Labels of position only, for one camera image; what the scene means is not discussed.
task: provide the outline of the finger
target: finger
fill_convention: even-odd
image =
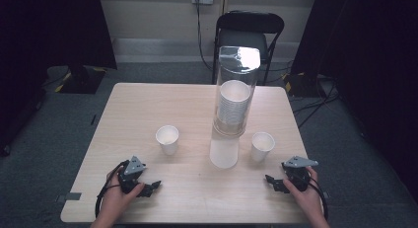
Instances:
[[[311,174],[311,178],[317,181],[317,172],[312,167],[307,167],[307,170]]]
[[[115,173],[115,174],[119,173],[122,169],[123,169],[123,167],[122,167],[122,166],[120,166],[119,168],[117,168],[117,170],[116,170],[116,173]],[[113,169],[113,170],[111,170],[109,173],[107,173],[107,175],[105,176],[105,178],[106,178],[106,179],[108,179],[108,178],[110,177],[111,173],[113,173],[113,171],[114,171],[114,169]]]
[[[288,179],[283,180],[283,185],[289,190],[293,196],[298,196],[301,192]]]
[[[136,187],[134,187],[132,189],[132,191],[126,195],[126,197],[129,200],[133,200],[142,191],[142,189],[144,187],[145,187],[145,184],[144,183],[140,183],[140,184],[136,185]]]

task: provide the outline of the black cable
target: black cable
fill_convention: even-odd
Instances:
[[[197,41],[199,44],[200,58],[202,59],[206,67],[212,71],[212,68],[205,61],[205,58],[203,57],[203,52],[202,52],[202,33],[200,32],[200,0],[194,0],[194,2],[196,4],[196,11],[197,11]]]
[[[311,113],[310,113],[310,114],[309,114],[309,115],[305,118],[305,120],[301,122],[301,124],[299,124],[299,125],[298,125],[298,128],[301,128],[301,127],[305,124],[305,122],[307,122],[307,121],[308,121],[308,119],[310,119],[310,118],[311,118],[311,116],[312,116],[312,115],[314,115],[314,113],[315,113],[317,110],[319,110],[319,108],[320,108],[320,107],[322,107],[323,105],[325,105],[325,104],[327,103],[327,100],[329,99],[329,97],[330,97],[330,95],[331,95],[332,91],[334,90],[334,88],[335,88],[335,81],[334,81],[334,83],[332,84],[331,90],[329,90],[329,93],[326,95],[325,99],[324,99],[321,103],[319,103],[319,104],[317,105],[317,107],[313,110],[313,112],[311,112]]]
[[[294,173],[287,172],[286,174],[290,174],[292,177],[300,180],[302,183],[305,183],[306,185],[310,186],[311,188],[313,188],[317,192],[317,194],[320,197],[320,200],[322,201],[323,217],[325,218],[325,220],[328,220],[328,204],[326,203],[325,196],[323,195],[323,190],[320,187],[319,183],[316,180],[314,180],[313,178],[310,177],[310,180],[312,180],[316,183],[316,185],[317,185],[317,187],[316,187],[313,184],[311,184],[310,182],[304,181],[302,178],[300,178],[299,176],[297,176]]]
[[[331,97],[329,97],[329,98],[330,98],[330,99],[328,99],[325,103],[331,103],[331,102],[333,102],[333,101],[337,100],[337,99],[339,98],[339,94],[338,94],[338,93],[336,93],[335,95],[333,95],[333,96],[331,96]],[[301,99],[295,99],[295,100],[293,100],[293,101],[289,101],[289,102],[301,101],[301,100],[303,100],[303,99],[304,99],[304,98],[301,98]],[[294,110],[294,111],[293,111],[293,113],[298,113],[298,112],[301,112],[301,111],[304,111],[304,110],[307,110],[307,109],[310,109],[310,108],[317,107],[317,106],[318,106],[318,105],[320,105],[321,103],[322,103],[322,100],[319,100],[319,101],[315,101],[315,102],[309,103],[309,104],[305,105],[304,107],[302,107],[302,108],[300,108],[300,109]]]
[[[293,61],[295,61],[294,59],[292,59],[292,60],[290,60],[289,62],[287,62],[287,67],[285,67],[285,68],[280,68],[280,69],[272,69],[272,70],[268,70],[269,72],[279,72],[279,71],[286,71],[286,73],[289,73],[289,69],[290,68],[292,68],[292,66],[289,66],[289,64],[291,63],[291,62],[293,62]],[[270,81],[266,81],[265,83],[272,83],[272,82],[275,82],[275,81],[278,81],[279,79],[281,79],[281,78],[283,78],[283,76],[284,76],[285,74],[282,74],[280,77],[278,77],[278,78],[276,78],[276,79],[274,79],[274,80],[270,80]]]
[[[116,187],[116,186],[110,186],[110,187],[108,187],[108,186],[107,186],[107,184],[110,182],[111,178],[114,176],[114,173],[116,173],[116,172],[117,172],[117,170],[118,170],[121,166],[125,165],[126,163],[129,163],[129,161],[124,161],[124,162],[121,162],[119,165],[117,165],[117,166],[116,166],[116,167],[115,167],[115,168],[111,171],[111,173],[110,173],[109,177],[108,177],[108,178],[107,178],[107,180],[105,181],[104,186],[102,187],[102,190],[101,190],[101,192],[100,192],[100,193],[99,193],[99,195],[98,195],[98,199],[96,200],[96,208],[95,208],[96,217],[98,217],[99,212],[101,211],[102,199],[103,199],[103,197],[105,196],[105,193],[107,192],[107,190],[108,190],[108,189],[113,188],[113,187]]]
[[[47,82],[47,83],[43,84],[41,87],[43,88],[43,87],[46,87],[46,86],[48,86],[48,85],[51,85],[52,83],[54,83],[54,82],[56,82],[56,81],[58,81],[58,80],[60,80],[60,79],[64,78],[65,76],[67,76],[67,74],[68,74],[69,72],[70,72],[70,67],[68,67],[68,66],[67,66],[67,71],[65,72],[65,74],[64,74],[64,75],[62,75],[61,77],[59,77],[59,78],[57,78],[57,79],[55,79],[55,80],[52,80],[52,81],[50,81],[50,82]]]

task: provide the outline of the person's right hand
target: person's right hand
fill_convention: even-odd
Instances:
[[[316,171],[311,167],[307,167],[307,170],[310,172],[311,178],[317,181]],[[308,186],[305,191],[299,191],[288,179],[284,179],[283,184],[295,198],[296,203],[303,210],[314,228],[329,227],[323,217],[320,197],[316,190]],[[317,187],[314,181],[311,181],[311,184]]]

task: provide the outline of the wall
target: wall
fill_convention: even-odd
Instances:
[[[200,5],[203,55],[213,55],[216,21],[223,9],[241,9],[282,17],[285,29],[278,39],[275,59],[293,59],[313,3],[314,0],[214,0],[213,5]],[[133,50],[139,49],[143,55],[192,55],[198,59],[198,19],[191,0],[102,0],[102,5],[110,36],[116,40],[116,55],[132,55]],[[124,47],[127,38],[135,38],[139,46]],[[177,46],[175,53],[170,46]]]

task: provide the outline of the white paper cup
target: white paper cup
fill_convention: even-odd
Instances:
[[[174,126],[166,125],[158,129],[156,133],[157,141],[160,143],[163,152],[173,155],[177,150],[178,130]]]
[[[238,80],[225,82],[221,86],[218,118],[225,124],[240,124],[248,108],[249,86]]]
[[[256,162],[261,162],[274,148],[274,138],[267,132],[256,132],[252,137],[251,157]]]

